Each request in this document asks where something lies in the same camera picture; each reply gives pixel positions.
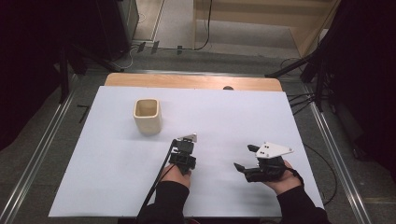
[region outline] cup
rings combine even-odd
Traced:
[[[137,100],[134,104],[134,121],[143,134],[159,133],[163,126],[160,102],[156,99]]]

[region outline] white paper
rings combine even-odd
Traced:
[[[156,135],[134,123],[134,102],[143,98],[160,100]],[[185,217],[280,217],[273,191],[233,166],[255,167],[248,145],[264,141],[294,150],[283,159],[323,207],[285,92],[101,87],[49,216],[136,217],[172,140],[190,133],[198,135],[197,161]]]

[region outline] metal bar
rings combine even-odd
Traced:
[[[38,169],[40,168],[40,165],[47,154],[52,139],[57,133],[58,128],[64,119],[64,115],[73,100],[74,92],[78,84],[78,77],[76,75],[73,75],[72,82],[74,88],[70,91],[70,94],[67,96],[64,103],[58,105],[58,108],[55,111],[49,126],[47,127],[40,142],[38,143],[37,148],[35,149],[35,153],[33,154],[20,180],[8,198],[6,207],[0,216],[0,223],[12,223],[15,216],[17,215],[28,190],[35,179],[35,175],[37,174]]]
[[[304,87],[305,91],[309,92],[309,89],[306,86]],[[372,221],[364,206],[363,199],[361,198],[358,188],[356,187],[347,169],[347,166],[344,163],[338,146],[335,144],[335,140],[332,137],[332,133],[329,126],[327,125],[327,121],[323,113],[318,111],[318,108],[315,104],[311,104],[311,109],[320,128],[320,132],[323,136],[326,147],[329,150],[330,156],[332,157],[332,162],[334,163],[335,170],[340,178],[341,184],[344,187],[344,191],[346,192],[346,196],[349,200],[352,211],[355,214],[355,218],[360,224],[371,224]]]
[[[303,57],[299,61],[297,61],[295,63],[292,63],[292,64],[280,69],[279,71],[276,71],[276,72],[271,73],[271,74],[267,74],[267,75],[265,75],[265,77],[281,77],[281,76],[287,74],[288,72],[290,72],[290,71],[292,71],[292,70],[294,70],[294,69],[296,69],[296,68],[298,68],[300,66],[303,66],[306,63],[309,63],[309,60],[312,59],[313,55],[314,55],[313,53],[308,54],[307,56]]]

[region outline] hand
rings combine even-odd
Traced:
[[[186,186],[188,189],[190,188],[190,176],[191,171],[188,171],[185,175],[182,175],[180,170],[175,164],[169,164],[163,169],[163,173],[161,174],[163,179],[161,181],[175,181],[179,184]]]
[[[285,165],[289,168],[292,168],[290,163],[284,161]],[[289,189],[294,189],[301,185],[300,179],[297,176],[294,176],[292,172],[285,171],[285,173],[277,180],[273,182],[262,182],[266,186],[273,189],[276,195],[279,195],[283,192],[288,191]]]

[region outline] black sleeve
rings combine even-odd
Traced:
[[[282,211],[281,224],[330,224],[327,213],[315,207],[302,186],[277,196]]]
[[[140,212],[138,224],[183,224],[183,206],[189,193],[187,187],[177,182],[160,182],[156,188],[155,202]]]

